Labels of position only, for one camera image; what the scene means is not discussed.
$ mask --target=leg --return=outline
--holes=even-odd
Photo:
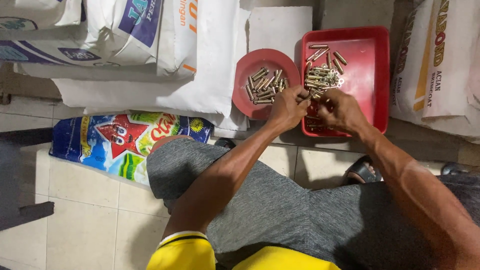
[[[480,178],[440,176],[480,223]],[[431,250],[390,197],[384,183],[311,192],[310,255],[342,269],[430,269]]]
[[[180,197],[227,151],[189,139],[164,144],[147,159],[153,193],[167,200]],[[237,194],[208,226],[207,236],[217,260],[228,268],[266,245],[302,251],[309,226],[307,210],[307,190],[256,162]]]

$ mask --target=red star cartoon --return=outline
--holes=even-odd
[[[141,155],[137,150],[136,141],[148,125],[132,123],[126,114],[119,114],[112,119],[112,122],[95,128],[112,143],[112,159],[126,150]]]

